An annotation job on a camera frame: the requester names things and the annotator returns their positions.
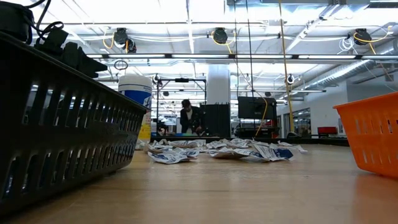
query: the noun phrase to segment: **black cable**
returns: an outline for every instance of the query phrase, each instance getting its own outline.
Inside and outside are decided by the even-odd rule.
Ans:
[[[33,7],[36,7],[36,6],[40,5],[40,4],[42,4],[44,1],[45,0],[39,0],[36,3],[31,4],[30,6],[26,6],[26,7],[28,9],[30,9],[30,8],[33,8]],[[39,38],[36,40],[36,44],[40,44],[40,40],[46,40],[46,38],[44,37],[45,34],[48,34],[49,32],[51,32],[51,31],[53,31],[55,29],[63,29],[63,27],[64,27],[63,22],[57,21],[57,22],[53,22],[53,23],[49,24],[44,30],[40,30],[40,25],[41,25],[41,23],[43,21],[45,13],[47,12],[47,10],[50,7],[50,3],[51,3],[51,0],[47,0],[47,3],[44,6],[43,12],[42,12],[42,14],[39,17],[39,20],[37,21],[37,25],[36,26],[31,20],[29,20],[29,18],[24,16],[24,19],[25,19],[26,23],[28,23],[28,25],[30,25],[31,28],[36,30],[37,35],[39,36]]]
[[[236,27],[236,1],[234,1],[234,17],[235,17],[235,55],[238,55],[238,35],[241,33],[239,30],[239,33],[237,33],[238,28]],[[238,78],[238,85],[236,86],[236,100],[238,100],[238,96],[239,96],[239,65],[238,65],[238,61],[234,58],[234,61],[236,63],[236,77]]]
[[[113,64],[113,67],[121,71],[121,70],[126,70],[129,67],[129,64],[123,60],[117,60]]]
[[[251,55],[251,34],[250,34],[250,19],[249,19],[249,6],[248,6],[248,0],[246,0],[246,13],[248,15],[248,31],[249,31],[249,53],[250,53],[250,72],[251,72],[251,94],[253,98],[253,103],[254,103],[254,88],[253,88],[253,61],[252,61],[252,55]],[[256,121],[255,119],[253,120],[253,126],[254,129],[256,129]]]
[[[45,1],[45,0],[39,0],[39,1],[35,2],[35,3],[33,3],[33,4],[31,4],[31,5],[29,5],[29,6],[25,6],[25,7],[28,8],[28,9],[32,9],[33,7],[36,7],[36,6],[38,6],[39,4],[42,4],[44,1]]]

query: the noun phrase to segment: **computer monitor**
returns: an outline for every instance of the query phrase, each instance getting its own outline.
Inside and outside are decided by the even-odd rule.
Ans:
[[[276,119],[276,100],[274,98],[264,99],[268,103],[266,115],[264,119]],[[261,97],[238,97],[238,117],[249,119],[262,119],[266,103]]]

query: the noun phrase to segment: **blue label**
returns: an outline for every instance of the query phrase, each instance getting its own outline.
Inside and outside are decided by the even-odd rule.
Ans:
[[[152,94],[145,91],[137,91],[137,90],[123,90],[120,91],[121,94],[126,97],[134,100],[137,103],[144,105],[145,107],[150,108],[152,104]]]

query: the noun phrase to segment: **red object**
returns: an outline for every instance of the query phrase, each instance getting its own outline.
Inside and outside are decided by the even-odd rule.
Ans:
[[[318,127],[318,134],[337,134],[336,127]]]

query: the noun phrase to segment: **orange plastic basket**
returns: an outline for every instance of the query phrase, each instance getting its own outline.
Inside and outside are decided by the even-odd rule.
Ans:
[[[398,177],[398,93],[334,106],[358,167]]]

